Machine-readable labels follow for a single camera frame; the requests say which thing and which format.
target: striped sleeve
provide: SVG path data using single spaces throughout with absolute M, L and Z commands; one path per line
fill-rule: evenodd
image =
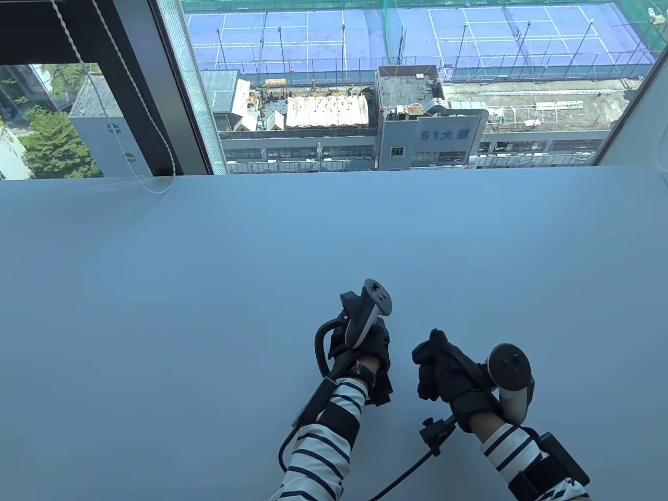
M 482 453 L 487 456 L 496 471 L 506 482 L 525 470 L 533 461 L 547 457 L 538 444 L 517 426 L 505 424 L 482 444 Z M 580 501 L 588 500 L 587 491 L 578 482 L 567 478 L 541 494 L 536 501 Z
M 366 388 L 348 378 L 338 379 L 337 385 L 330 404 L 337 405 L 359 423 L 367 399 Z M 318 423 L 303 426 L 297 434 L 281 488 L 270 501 L 339 501 L 343 493 L 341 483 L 350 472 L 351 450 L 351 444 L 330 428 Z

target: tennis court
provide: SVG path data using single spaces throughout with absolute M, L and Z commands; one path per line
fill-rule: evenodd
M 375 69 L 385 57 L 379 15 L 374 24 L 362 10 L 203 13 L 186 21 L 202 69 L 283 73 L 285 58 L 288 72 L 353 71 Z
M 404 59 L 436 64 L 446 74 L 454 68 L 474 73 L 486 67 L 572 63 L 588 69 L 655 61 L 614 3 L 399 12 L 407 27 Z
M 386 31 L 393 33 L 383 32 L 379 9 L 190 13 L 186 21 L 202 69 L 267 77 L 343 77 L 401 57 L 402 64 L 434 64 L 445 79 L 605 78 L 644 75 L 659 53 L 614 3 L 416 7 L 392 15 Z M 387 40 L 400 53 L 388 54 Z

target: black glove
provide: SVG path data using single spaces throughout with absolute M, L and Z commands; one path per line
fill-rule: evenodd
M 413 350 L 413 362 L 420 366 L 417 394 L 420 398 L 450 404 L 460 428 L 471 433 L 471 417 L 484 411 L 502 414 L 498 400 L 477 363 L 448 341 L 446 334 L 432 329 L 429 341 Z
M 346 326 L 334 329 L 329 342 L 329 354 L 327 357 L 330 359 L 334 358 L 334 367 L 337 366 L 337 360 L 343 359 L 341 355 L 350 351 L 350 348 L 345 345 L 345 329 Z M 375 384 L 369 388 L 369 400 L 367 404 L 383 405 L 389 402 L 389 395 L 392 393 L 392 384 L 390 384 L 389 377 L 387 376 L 387 371 L 389 370 L 388 347 L 389 332 L 387 332 L 385 321 L 381 317 L 378 317 L 369 328 L 369 332 L 361 345 L 352 350 L 358 357 L 363 353 L 368 353 L 380 360 L 380 368 L 375 374 Z

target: gray building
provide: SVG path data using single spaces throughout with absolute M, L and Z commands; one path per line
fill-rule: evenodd
M 104 78 L 94 78 L 133 167 L 148 175 Z M 367 85 L 268 79 L 259 88 L 236 70 L 202 71 L 202 81 L 230 174 L 587 165 L 640 85 L 446 84 L 434 66 L 380 67 Z M 104 175 L 128 175 L 88 83 L 71 118 Z

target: green foliage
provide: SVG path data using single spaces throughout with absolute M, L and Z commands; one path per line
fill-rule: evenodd
M 35 179 L 102 177 L 67 113 L 34 107 L 25 113 L 32 134 L 20 138 Z
M 44 68 L 51 76 L 51 96 L 54 99 L 72 102 L 77 97 L 86 79 L 86 71 L 78 64 L 46 64 Z M 91 73 L 99 73 L 97 64 L 89 65 Z

